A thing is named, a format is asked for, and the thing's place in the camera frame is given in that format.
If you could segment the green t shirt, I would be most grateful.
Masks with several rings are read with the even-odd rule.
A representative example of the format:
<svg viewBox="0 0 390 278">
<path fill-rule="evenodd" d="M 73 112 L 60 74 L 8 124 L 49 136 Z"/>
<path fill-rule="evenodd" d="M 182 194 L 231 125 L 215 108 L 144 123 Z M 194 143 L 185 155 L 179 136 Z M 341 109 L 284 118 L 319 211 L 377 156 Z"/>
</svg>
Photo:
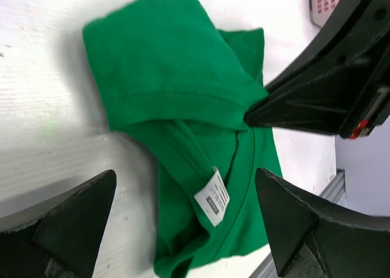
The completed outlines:
<svg viewBox="0 0 390 278">
<path fill-rule="evenodd" d="M 264 246 L 255 173 L 281 169 L 272 130 L 244 122 L 268 95 L 263 30 L 219 30 L 199 0 L 136 0 L 82 37 L 109 128 L 158 160 L 156 275 Z"/>
</svg>

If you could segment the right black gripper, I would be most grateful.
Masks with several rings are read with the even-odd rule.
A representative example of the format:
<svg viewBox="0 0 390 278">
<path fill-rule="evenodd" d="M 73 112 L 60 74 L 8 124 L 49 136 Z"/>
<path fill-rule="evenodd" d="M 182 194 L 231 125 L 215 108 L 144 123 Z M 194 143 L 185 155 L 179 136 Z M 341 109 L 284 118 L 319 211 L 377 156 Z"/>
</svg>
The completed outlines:
<svg viewBox="0 0 390 278">
<path fill-rule="evenodd" d="M 357 139 L 389 115 L 389 0 L 339 0 L 305 50 L 245 115 L 279 127 Z"/>
</svg>

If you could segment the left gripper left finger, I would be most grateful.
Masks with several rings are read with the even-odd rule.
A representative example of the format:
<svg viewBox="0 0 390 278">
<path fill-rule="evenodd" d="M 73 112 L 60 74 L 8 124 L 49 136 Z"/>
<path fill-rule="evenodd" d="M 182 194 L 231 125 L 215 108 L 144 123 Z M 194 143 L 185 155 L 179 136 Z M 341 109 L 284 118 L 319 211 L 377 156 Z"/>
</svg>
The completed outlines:
<svg viewBox="0 0 390 278">
<path fill-rule="evenodd" d="M 106 170 L 1 218 L 1 277 L 92 277 L 116 190 Z"/>
</svg>

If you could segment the white plastic basket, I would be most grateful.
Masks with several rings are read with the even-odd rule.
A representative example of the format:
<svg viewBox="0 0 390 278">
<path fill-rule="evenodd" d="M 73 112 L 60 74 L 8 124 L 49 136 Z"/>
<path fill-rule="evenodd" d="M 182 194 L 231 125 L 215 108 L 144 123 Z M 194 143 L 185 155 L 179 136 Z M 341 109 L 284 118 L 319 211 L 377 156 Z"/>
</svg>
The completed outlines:
<svg viewBox="0 0 390 278">
<path fill-rule="evenodd" d="M 312 24 L 322 28 L 340 0 L 309 0 Z"/>
</svg>

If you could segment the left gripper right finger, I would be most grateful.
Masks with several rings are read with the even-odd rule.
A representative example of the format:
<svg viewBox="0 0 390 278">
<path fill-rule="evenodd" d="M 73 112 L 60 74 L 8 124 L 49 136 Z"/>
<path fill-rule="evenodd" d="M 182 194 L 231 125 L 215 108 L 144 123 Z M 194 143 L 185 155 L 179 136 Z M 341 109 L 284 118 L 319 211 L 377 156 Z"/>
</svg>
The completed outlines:
<svg viewBox="0 0 390 278">
<path fill-rule="evenodd" d="M 256 186 L 256 191 L 258 202 L 271 196 L 268 188 L 260 191 Z M 281 197 L 271 199 L 281 207 Z M 307 242 L 310 251 L 324 262 L 325 277 L 389 277 L 389 219 L 365 215 L 334 203 L 326 205 L 324 200 L 314 208 L 318 220 L 312 232 L 315 245 L 311 240 Z M 308 277 L 321 276 L 309 274 Z"/>
</svg>

